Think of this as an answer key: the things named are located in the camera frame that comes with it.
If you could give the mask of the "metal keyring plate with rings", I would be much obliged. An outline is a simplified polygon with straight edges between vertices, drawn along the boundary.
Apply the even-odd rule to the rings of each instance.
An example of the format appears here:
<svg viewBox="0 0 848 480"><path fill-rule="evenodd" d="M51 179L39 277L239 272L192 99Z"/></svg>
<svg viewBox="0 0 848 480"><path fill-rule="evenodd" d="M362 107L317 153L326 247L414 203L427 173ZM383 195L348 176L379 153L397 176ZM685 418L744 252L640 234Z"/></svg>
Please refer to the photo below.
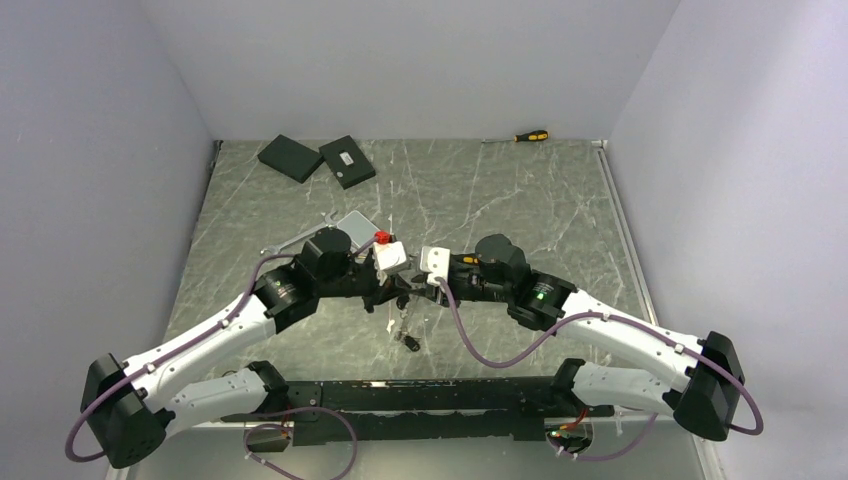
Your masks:
<svg viewBox="0 0 848 480"><path fill-rule="evenodd" d="M390 278L392 287L398 294L395 305L399 314L399 325L394 334L394 339L398 342L405 342L409 336L412 314L418 301L426 295L427 276L427 273L414 273L410 279L405 279L400 274Z"/></svg>

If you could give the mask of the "key with black fob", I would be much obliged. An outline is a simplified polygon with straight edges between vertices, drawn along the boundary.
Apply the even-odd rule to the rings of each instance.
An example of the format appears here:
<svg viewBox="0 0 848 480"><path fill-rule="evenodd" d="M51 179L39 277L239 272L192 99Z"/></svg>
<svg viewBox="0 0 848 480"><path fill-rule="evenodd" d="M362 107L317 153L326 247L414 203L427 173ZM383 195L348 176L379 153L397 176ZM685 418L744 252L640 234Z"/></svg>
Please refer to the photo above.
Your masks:
<svg viewBox="0 0 848 480"><path fill-rule="evenodd" d="M404 334L398 338L398 341L411 352L418 352L421 349L419 340L413 336Z"/></svg>

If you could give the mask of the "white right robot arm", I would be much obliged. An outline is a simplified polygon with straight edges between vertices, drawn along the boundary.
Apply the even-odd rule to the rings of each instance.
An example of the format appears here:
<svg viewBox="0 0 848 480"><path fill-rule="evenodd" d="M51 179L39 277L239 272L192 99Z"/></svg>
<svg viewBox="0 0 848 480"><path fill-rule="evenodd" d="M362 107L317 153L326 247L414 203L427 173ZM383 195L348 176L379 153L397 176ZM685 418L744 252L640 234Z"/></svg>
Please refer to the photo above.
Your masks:
<svg viewBox="0 0 848 480"><path fill-rule="evenodd" d="M450 308L456 321L463 302L503 303L520 326L540 332L533 349L562 334L629 362L618 368L564 360L550 391L564 415L613 405L669 416L711 441L744 430L733 419L740 401L752 398L735 346L721 333L701 338L626 314L532 268L524 251L502 234L483 238L466 254L425 246L419 270L427 297Z"/></svg>

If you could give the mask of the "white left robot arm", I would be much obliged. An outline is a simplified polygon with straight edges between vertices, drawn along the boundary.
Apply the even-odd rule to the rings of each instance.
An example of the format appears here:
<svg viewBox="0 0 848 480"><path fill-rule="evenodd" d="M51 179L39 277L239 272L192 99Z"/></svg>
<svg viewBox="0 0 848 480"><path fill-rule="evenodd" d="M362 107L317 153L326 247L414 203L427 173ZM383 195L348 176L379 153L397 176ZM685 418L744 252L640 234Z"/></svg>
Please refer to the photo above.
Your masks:
<svg viewBox="0 0 848 480"><path fill-rule="evenodd" d="M267 361L218 380L201 380L215 364L313 315L324 298L354 298L366 311L406 302L401 272L412 258L394 236L377 231L354 248L349 235L325 227L297 254L263 257L244 291L177 337L119 361L106 354L88 368L80 415L65 440L77 463L106 458L114 468L138 463L166 440L214 418L279 417L288 386Z"/></svg>

